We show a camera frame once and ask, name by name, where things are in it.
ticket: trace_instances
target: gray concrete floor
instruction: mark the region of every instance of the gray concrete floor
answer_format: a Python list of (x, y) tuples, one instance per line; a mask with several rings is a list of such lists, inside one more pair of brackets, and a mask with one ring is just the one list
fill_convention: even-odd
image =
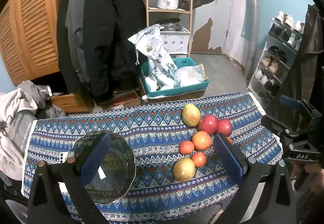
[(247, 83), (235, 61), (223, 55), (191, 54), (196, 64), (202, 64), (209, 79), (205, 97), (234, 92), (247, 92)]

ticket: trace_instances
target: zigzag pattern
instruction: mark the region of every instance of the zigzag pattern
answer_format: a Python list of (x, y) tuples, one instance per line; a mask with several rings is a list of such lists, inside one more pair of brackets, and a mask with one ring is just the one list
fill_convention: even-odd
[[(228, 118), (231, 139), (245, 156), (261, 163), (275, 163), (282, 150), (274, 135), (260, 124), (261, 114), (248, 93), (234, 93), (204, 99), (149, 104), (139, 107), (39, 120), (32, 134), (25, 164), (23, 194), (28, 197), (38, 161), (58, 163), (61, 152), (93, 130), (111, 130), (122, 135), (135, 154), (136, 176), (121, 199), (108, 205), (97, 204), (110, 223), (147, 223), (185, 216), (233, 195), (232, 183), (211, 146), (205, 151), (207, 163), (197, 168), (185, 183), (174, 180), (174, 163), (184, 157), (179, 144), (196, 132), (181, 119), (183, 106), (195, 104), (201, 115)], [(71, 198), (64, 201), (76, 220), (80, 220)]]

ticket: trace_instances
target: teal box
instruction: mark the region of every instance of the teal box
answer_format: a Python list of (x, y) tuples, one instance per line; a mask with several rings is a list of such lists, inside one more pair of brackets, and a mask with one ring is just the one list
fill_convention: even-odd
[[(191, 58), (175, 58), (173, 59), (174, 63), (176, 64), (176, 66), (178, 67), (178, 69), (180, 69), (181, 67), (185, 67), (185, 66), (196, 66), (197, 64), (191, 59)], [(195, 90), (206, 90), (209, 80), (205, 80), (202, 83), (198, 83), (195, 85), (190, 85), (190, 86), (184, 86), (184, 87), (179, 87), (179, 88), (174, 88), (174, 89), (169, 89), (169, 90), (158, 90), (158, 91), (153, 91), (153, 92), (148, 92), (148, 86), (146, 84), (145, 81), (145, 75), (148, 75), (148, 62), (142, 64), (141, 66), (141, 79), (142, 79), (142, 83), (144, 85), (144, 89), (146, 92), (146, 95), (149, 98), (153, 98), (156, 96), (172, 96), (172, 95), (179, 95), (179, 94), (183, 94), (186, 92), (191, 92), (191, 91), (195, 91)]]

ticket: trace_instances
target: blue patterned tablecloth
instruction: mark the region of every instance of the blue patterned tablecloth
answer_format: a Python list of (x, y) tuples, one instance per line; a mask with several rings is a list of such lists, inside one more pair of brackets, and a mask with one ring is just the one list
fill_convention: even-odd
[[(179, 143), (196, 132), (181, 119), (183, 106), (196, 105), (201, 115), (231, 120), (231, 139), (246, 156), (275, 164), (282, 155), (274, 134), (260, 124), (263, 109), (251, 93), (234, 93), (204, 99), (149, 104), (139, 107), (35, 121), (28, 139), (22, 194), (29, 197), (35, 168), (40, 160), (59, 163), (61, 152), (91, 130), (108, 129), (124, 136), (136, 156), (137, 172), (129, 192), (111, 204), (97, 207), (110, 223), (148, 223), (174, 219), (215, 204), (238, 190), (226, 175), (221, 157), (210, 147), (205, 166), (186, 182), (174, 180), (172, 167), (184, 157)], [(66, 192), (62, 192), (73, 218), (80, 217)]]

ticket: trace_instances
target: white plastic basket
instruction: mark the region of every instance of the white plastic basket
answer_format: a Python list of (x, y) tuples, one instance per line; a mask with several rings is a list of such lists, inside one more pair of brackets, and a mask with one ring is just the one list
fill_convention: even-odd
[(180, 31), (161, 31), (163, 47), (169, 54), (188, 54), (190, 32), (181, 28)]

